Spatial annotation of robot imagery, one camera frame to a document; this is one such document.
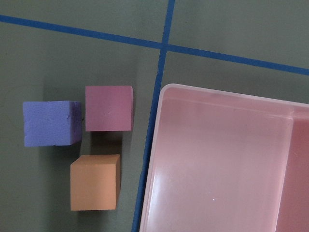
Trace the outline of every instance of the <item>plastic container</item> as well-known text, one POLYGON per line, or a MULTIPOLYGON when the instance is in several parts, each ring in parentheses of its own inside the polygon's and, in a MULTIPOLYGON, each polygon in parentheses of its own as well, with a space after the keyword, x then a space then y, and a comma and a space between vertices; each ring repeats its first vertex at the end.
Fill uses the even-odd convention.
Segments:
POLYGON ((140 232, 309 231, 309 105, 170 84, 140 232))

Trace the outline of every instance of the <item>orange block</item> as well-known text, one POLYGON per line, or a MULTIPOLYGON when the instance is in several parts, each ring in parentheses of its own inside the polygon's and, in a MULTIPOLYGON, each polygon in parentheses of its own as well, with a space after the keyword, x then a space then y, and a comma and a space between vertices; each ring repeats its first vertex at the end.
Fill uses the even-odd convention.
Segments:
POLYGON ((116 209, 120 155, 84 155, 71 164, 71 210, 116 209))

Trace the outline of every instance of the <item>block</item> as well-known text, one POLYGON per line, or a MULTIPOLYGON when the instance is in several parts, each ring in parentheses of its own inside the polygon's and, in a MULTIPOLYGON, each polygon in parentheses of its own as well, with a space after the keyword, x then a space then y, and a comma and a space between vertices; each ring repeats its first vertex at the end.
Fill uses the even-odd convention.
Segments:
POLYGON ((131 131, 131 86, 86 86, 86 131, 131 131))
POLYGON ((120 155, 83 155, 70 167, 71 210, 116 209, 120 155))
POLYGON ((80 102, 26 101, 23 111, 25 146, 71 145, 82 139, 80 102))

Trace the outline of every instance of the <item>gray surface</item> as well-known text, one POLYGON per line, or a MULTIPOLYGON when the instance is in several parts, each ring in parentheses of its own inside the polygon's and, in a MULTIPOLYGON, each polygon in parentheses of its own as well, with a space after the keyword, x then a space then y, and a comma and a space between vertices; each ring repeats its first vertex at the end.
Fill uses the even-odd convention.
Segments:
MULTIPOLYGON (((170 43, 308 66, 306 1, 177 0, 170 43)), ((0 14, 161 41, 167 1, 2 1, 0 14)), ((131 230, 159 51, 0 23, 0 231, 131 230), (23 101, 81 101, 85 85, 132 85, 132 132, 25 148, 23 101), (70 211, 70 164, 122 154, 115 211, 70 211)), ((309 78, 168 52, 162 86, 180 83, 309 103, 309 78)))

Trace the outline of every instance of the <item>blue tape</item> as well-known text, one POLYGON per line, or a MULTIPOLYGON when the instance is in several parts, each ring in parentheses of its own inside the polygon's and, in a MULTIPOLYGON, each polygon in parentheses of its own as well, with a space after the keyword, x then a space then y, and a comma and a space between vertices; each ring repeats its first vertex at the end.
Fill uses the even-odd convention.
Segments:
POLYGON ((62 26, 58 24, 52 24, 52 23, 44 23, 29 19, 23 19, 23 18, 15 18, 11 16, 5 16, 0 15, 0 22, 5 23, 12 23, 32 28, 40 28, 40 29, 46 29, 46 30, 53 30, 73 35, 81 35, 85 37, 91 37, 101 40, 109 40, 114 42, 120 42, 124 44, 132 44, 137 46, 143 46, 143 47, 150 47, 150 48, 156 48, 161 49, 162 44, 159 42, 149 41, 149 40, 141 40, 136 38, 131 38, 127 36, 121 36, 121 35, 114 35, 114 34, 108 34, 104 32, 98 32, 93 30, 86 30, 86 29, 80 29, 80 28, 73 28, 73 27, 67 27, 62 26))
POLYGON ((176 45, 168 45, 167 47, 168 51, 171 52, 177 52, 177 53, 183 53, 183 54, 189 54, 193 56, 199 56, 199 57, 207 57, 212 59, 219 59, 234 63, 240 63, 240 64, 247 64, 262 68, 268 68, 268 69, 275 69, 280 71, 285 71, 289 73, 297 73, 302 75, 309 75, 309 69, 299 68, 295 66, 289 66, 284 64, 278 64, 278 63, 272 63, 257 59, 250 59, 250 58, 244 58, 244 57, 237 57, 233 55, 227 55, 223 53, 217 53, 217 52, 210 52, 210 51, 204 51, 189 47, 182 47, 182 46, 176 46, 176 45))
POLYGON ((165 23, 164 23, 163 36, 162 36, 162 48, 160 50, 159 61, 158 61, 158 72, 157 72, 157 76, 155 78, 155 83, 154 83, 154 94, 153 94, 153 100, 151 103, 151 110, 150 110, 149 123, 148 123, 148 129, 147 129, 145 150, 144 150, 144 156, 143 156, 143 167, 142 167, 142 171, 140 174, 139 188, 138 188, 136 203, 135 203, 135 211, 134 211, 132 230, 131 230, 132 232, 138 232, 138 230, 140 229, 140 218, 141 218, 141 212, 142 212, 142 207, 143 207, 143 202, 144 202, 150 153, 151 153, 151 147, 152 147, 153 138, 154 138, 155 118, 156 118, 162 78, 163 78, 163 73, 164 73, 164 66, 165 66, 165 60, 166 60, 166 54, 167 54, 167 46, 169 43, 169 34, 170 34, 170 28, 171 28, 171 23, 172 23, 172 18, 173 18, 174 6, 175 6, 175 0, 169 0, 165 23))

